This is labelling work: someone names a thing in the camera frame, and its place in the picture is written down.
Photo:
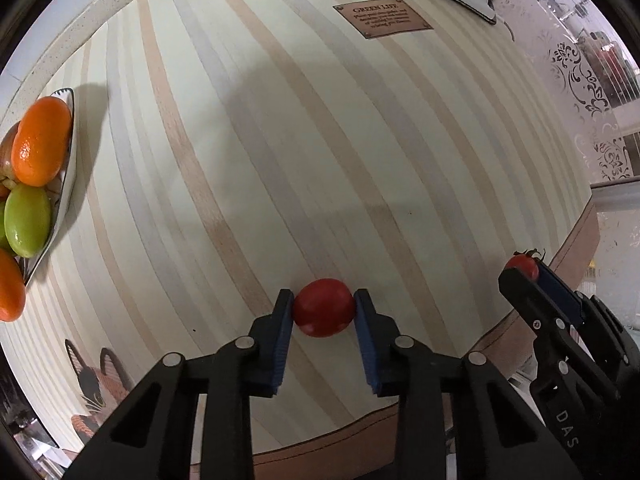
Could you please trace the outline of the patterned ceramic fruit plate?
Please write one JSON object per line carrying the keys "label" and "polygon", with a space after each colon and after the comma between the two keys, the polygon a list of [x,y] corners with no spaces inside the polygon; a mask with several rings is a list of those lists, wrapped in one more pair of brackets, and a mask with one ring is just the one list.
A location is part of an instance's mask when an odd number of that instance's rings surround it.
{"label": "patterned ceramic fruit plate", "polygon": [[72,115],[72,126],[70,127],[70,138],[68,139],[68,148],[65,156],[65,162],[58,173],[58,195],[52,202],[52,221],[47,243],[44,244],[42,251],[38,252],[34,258],[18,258],[17,262],[23,272],[23,281],[26,287],[34,281],[38,268],[46,260],[48,253],[53,247],[56,239],[60,235],[64,220],[70,208],[70,200],[72,199],[74,185],[76,181],[77,168],[77,115],[76,115],[76,99],[75,92],[72,88],[61,88],[51,93],[51,96],[66,103]]}

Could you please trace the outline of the green apple centre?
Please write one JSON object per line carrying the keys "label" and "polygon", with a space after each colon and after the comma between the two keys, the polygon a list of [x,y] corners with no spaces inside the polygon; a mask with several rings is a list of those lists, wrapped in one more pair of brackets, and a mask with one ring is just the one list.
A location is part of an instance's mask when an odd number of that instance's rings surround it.
{"label": "green apple centre", "polygon": [[0,202],[0,247],[7,252],[11,251],[8,238],[6,237],[6,228],[4,227],[4,213],[6,212],[6,203]]}

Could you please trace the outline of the orange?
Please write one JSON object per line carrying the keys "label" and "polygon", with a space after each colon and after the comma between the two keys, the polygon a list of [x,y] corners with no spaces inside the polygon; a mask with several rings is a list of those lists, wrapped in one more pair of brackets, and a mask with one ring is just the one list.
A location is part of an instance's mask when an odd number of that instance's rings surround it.
{"label": "orange", "polygon": [[72,125],[70,108],[56,96],[32,104],[18,125],[11,150],[17,180],[34,188],[49,184],[63,166]]}
{"label": "orange", "polygon": [[0,250],[0,318],[2,322],[16,321],[23,313],[26,288],[15,259]]}

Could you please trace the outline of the red apple upper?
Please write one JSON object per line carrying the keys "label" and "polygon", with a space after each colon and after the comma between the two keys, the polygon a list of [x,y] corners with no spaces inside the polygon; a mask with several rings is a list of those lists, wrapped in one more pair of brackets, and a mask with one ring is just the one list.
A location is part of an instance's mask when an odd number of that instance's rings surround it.
{"label": "red apple upper", "polygon": [[13,142],[15,136],[17,134],[18,126],[20,124],[16,122],[9,131],[6,133],[4,138],[2,139],[0,145],[0,170],[2,179],[8,178],[11,180],[15,179],[12,162],[11,162],[11,154],[13,148]]}

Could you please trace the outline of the red cherry tomato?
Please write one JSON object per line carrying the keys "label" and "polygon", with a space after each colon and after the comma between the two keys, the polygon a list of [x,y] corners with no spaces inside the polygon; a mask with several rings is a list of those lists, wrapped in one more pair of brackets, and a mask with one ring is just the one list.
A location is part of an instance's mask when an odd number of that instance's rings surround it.
{"label": "red cherry tomato", "polygon": [[529,281],[536,282],[539,278],[539,263],[544,261],[545,255],[545,252],[537,248],[526,250],[526,252],[514,252],[504,265],[504,270],[519,270]]}

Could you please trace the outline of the green apple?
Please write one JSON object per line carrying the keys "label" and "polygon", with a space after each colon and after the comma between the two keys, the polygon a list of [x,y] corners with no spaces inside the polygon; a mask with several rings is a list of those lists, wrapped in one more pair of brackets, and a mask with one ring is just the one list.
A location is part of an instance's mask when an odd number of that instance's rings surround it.
{"label": "green apple", "polygon": [[11,249],[22,258],[35,257],[47,243],[51,218],[46,190],[18,184],[4,207],[4,232]]}
{"label": "green apple", "polygon": [[6,203],[0,202],[0,247],[7,252],[11,251],[8,238],[6,237],[6,228],[4,227],[4,213],[6,212]]}

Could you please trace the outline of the striped cat table mat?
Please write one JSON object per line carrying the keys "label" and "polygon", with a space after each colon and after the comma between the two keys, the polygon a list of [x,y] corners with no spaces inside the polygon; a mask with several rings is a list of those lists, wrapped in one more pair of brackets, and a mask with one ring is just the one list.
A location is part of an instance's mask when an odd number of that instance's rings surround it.
{"label": "striped cat table mat", "polygon": [[449,0],[103,0],[13,88],[77,99],[64,228],[1,341],[53,440],[111,411],[67,355],[131,380],[209,354],[282,288],[369,289],[442,353],[513,323],[517,250],[562,259],[591,192],[536,70]]}

